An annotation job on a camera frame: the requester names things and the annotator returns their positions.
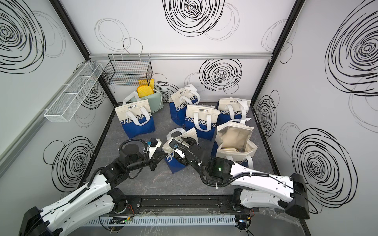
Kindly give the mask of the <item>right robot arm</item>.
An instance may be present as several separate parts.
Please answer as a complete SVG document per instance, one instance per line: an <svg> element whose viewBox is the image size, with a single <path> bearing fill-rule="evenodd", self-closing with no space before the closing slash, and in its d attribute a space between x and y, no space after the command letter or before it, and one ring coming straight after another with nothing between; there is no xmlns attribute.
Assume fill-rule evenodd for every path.
<svg viewBox="0 0 378 236"><path fill-rule="evenodd" d="M307 187L300 174L293 173L289 177L271 175L218 157L205 166L194 147L180 145L175 152L199 173L206 186L241 187L237 203L242 207L272 207L299 219L310 218Z"/></svg>

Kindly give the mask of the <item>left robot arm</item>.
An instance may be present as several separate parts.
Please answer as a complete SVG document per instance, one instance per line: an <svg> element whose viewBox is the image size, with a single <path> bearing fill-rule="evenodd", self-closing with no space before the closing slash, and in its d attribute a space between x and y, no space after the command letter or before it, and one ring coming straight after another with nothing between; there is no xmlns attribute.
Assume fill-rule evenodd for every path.
<svg viewBox="0 0 378 236"><path fill-rule="evenodd" d="M23 217L21 236L67 236L86 223L115 208L128 207L125 194L117 188L130 178L130 172L149 167L154 171L167 156L160 139L129 139L119 146L119 157L98 168L83 186L66 197L45 206L33 207Z"/></svg>

